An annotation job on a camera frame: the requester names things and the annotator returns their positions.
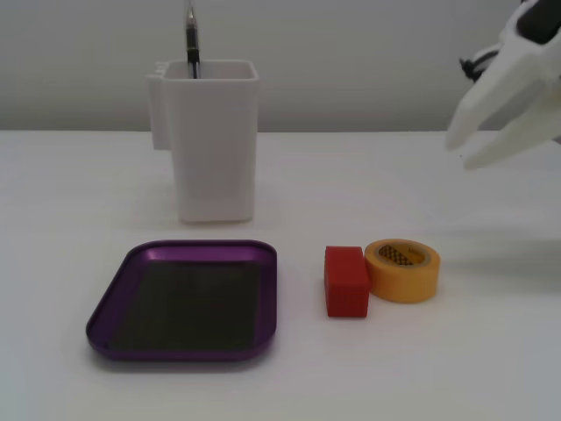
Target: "white container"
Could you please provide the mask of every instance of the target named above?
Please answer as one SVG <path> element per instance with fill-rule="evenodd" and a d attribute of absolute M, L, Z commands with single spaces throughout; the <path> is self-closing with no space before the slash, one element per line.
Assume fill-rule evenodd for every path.
<path fill-rule="evenodd" d="M 249 61 L 156 63 L 147 76 L 154 149 L 169 149 L 180 219 L 253 217 L 259 77 Z"/>

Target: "red block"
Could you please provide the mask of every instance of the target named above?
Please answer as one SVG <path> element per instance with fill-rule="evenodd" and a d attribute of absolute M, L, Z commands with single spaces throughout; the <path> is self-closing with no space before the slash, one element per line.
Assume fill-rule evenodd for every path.
<path fill-rule="evenodd" d="M 370 281 L 360 247 L 325 249 L 325 302 L 330 318 L 365 318 Z"/>

